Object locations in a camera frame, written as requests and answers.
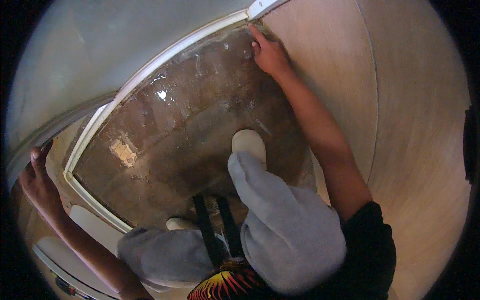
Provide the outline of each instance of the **gray sweatpants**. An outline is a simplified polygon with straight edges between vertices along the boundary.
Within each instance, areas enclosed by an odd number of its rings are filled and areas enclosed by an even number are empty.
[[[249,209],[240,230],[243,251],[271,288],[298,294],[340,267],[347,251],[340,220],[316,193],[288,186],[246,152],[230,156],[228,171]],[[118,254],[158,291],[193,288],[214,270],[196,229],[135,228],[119,241]]]

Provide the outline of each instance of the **sneaker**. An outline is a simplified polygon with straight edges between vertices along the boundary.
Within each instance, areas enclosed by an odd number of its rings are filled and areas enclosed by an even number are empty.
[[[170,231],[192,228],[197,228],[197,226],[195,226],[194,223],[184,220],[182,218],[173,217],[167,220],[167,229]]]
[[[267,169],[267,152],[262,137],[254,130],[237,131],[232,138],[232,152],[245,151],[258,158]]]

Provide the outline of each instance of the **finger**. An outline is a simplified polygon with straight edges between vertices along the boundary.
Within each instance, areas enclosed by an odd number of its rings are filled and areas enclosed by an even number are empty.
[[[263,33],[260,32],[260,30],[258,30],[258,28],[255,25],[253,25],[252,23],[249,23],[248,28],[250,29],[250,32],[252,33],[253,37],[260,44],[260,47],[266,46],[268,44],[267,38],[264,36]]]
[[[260,45],[258,45],[256,42],[252,42],[252,47],[253,47],[253,52],[255,54],[255,57],[260,54]]]
[[[35,170],[33,170],[32,163],[28,163],[19,176],[20,184],[25,189],[35,179]]]
[[[50,140],[45,146],[43,146],[40,155],[46,158],[52,146],[53,146],[53,140]]]
[[[45,168],[46,158],[47,156],[43,155],[40,147],[34,147],[32,151],[30,151],[30,162],[37,177],[43,177],[47,173],[47,169]]]
[[[53,146],[53,140],[50,140],[43,148],[34,147],[30,153],[30,160],[34,169],[44,167],[47,155]]]

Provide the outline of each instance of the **shower floor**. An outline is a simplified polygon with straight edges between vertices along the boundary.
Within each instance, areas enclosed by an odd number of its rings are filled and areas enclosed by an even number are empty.
[[[265,141],[270,172],[316,190],[307,143],[282,90],[253,61],[252,41],[237,24],[157,69],[98,130],[74,169],[77,180],[132,227],[194,218],[199,192],[227,196],[239,223],[248,210],[227,160],[233,134],[248,128]]]

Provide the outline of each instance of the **white trim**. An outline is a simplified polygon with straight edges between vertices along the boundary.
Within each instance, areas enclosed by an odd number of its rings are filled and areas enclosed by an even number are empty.
[[[176,43],[172,44],[170,47],[159,53],[157,56],[152,58],[147,64],[137,71],[119,90],[112,102],[100,107],[93,117],[88,122],[84,131],[80,135],[75,147],[72,150],[63,176],[68,184],[93,208],[95,211],[100,214],[103,218],[110,222],[115,228],[121,232],[130,231],[132,228],[113,215],[108,209],[106,209],[102,204],[100,204],[73,176],[73,169],[78,163],[80,156],[86,149],[88,143],[92,137],[97,132],[98,128],[103,124],[107,119],[110,113],[117,107],[117,105],[124,100],[129,93],[138,86],[147,76],[149,76],[153,71],[159,68],[162,64],[167,62],[173,56],[192,45],[193,43],[198,42],[202,38],[205,38],[214,32],[245,20],[248,18],[247,10],[241,10],[234,12],[228,16],[220,18],[218,20],[212,21],[207,25],[195,30],[184,38],[180,39]]]
[[[249,20],[261,18],[263,15],[281,5],[288,0],[256,0],[247,9],[247,15]]]
[[[40,258],[47,267],[50,268],[55,274],[57,274],[61,279],[65,280],[72,287],[80,291],[80,293],[93,297],[97,300],[113,300],[117,299],[111,296],[108,296],[104,293],[98,292],[97,290],[85,285],[84,283],[78,281],[75,277],[65,272],[61,267],[59,267],[53,260],[51,260],[43,251],[37,246],[33,245],[33,252]]]

